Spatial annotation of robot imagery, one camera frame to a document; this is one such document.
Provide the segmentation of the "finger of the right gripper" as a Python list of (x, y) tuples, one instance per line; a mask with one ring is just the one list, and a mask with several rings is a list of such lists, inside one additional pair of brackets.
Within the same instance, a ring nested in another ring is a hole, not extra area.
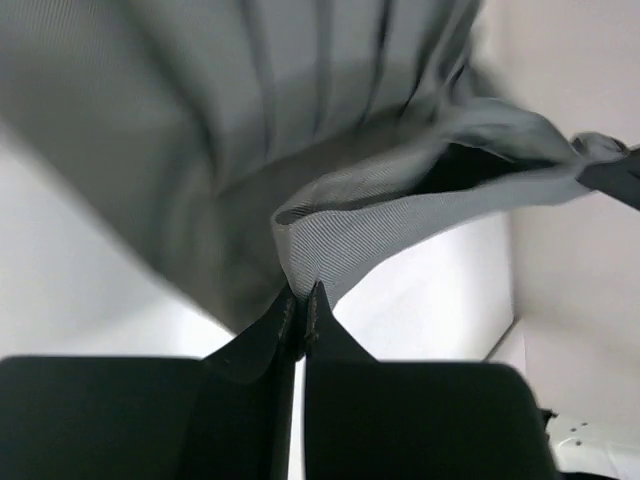
[(584, 187), (639, 209), (639, 148), (616, 144), (617, 157), (588, 165), (577, 177)]

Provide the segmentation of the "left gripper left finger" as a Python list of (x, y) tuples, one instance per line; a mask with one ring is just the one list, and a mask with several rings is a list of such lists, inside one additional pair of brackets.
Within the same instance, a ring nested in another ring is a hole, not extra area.
[(283, 479), (296, 301), (203, 359), (14, 356), (1, 363), (5, 479)]

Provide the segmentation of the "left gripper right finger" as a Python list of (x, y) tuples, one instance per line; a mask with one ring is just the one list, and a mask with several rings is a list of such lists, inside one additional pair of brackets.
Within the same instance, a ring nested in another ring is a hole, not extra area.
[(307, 478), (557, 478), (541, 412), (513, 368), (377, 360), (334, 318), (322, 283), (305, 342)]

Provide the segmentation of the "grey pleated skirt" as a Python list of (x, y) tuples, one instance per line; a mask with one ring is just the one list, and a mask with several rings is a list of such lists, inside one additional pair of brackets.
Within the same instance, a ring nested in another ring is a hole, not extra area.
[(5, 1), (1, 116), (233, 332), (458, 224), (592, 190), (472, 58), (476, 1)]

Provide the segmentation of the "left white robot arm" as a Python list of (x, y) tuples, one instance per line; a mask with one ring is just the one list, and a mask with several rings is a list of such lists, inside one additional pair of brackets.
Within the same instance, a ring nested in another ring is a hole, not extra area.
[(5, 479), (284, 479), (305, 362), (307, 479), (635, 479), (639, 435), (540, 408), (506, 365), (384, 362), (317, 284), (201, 359), (1, 363)]

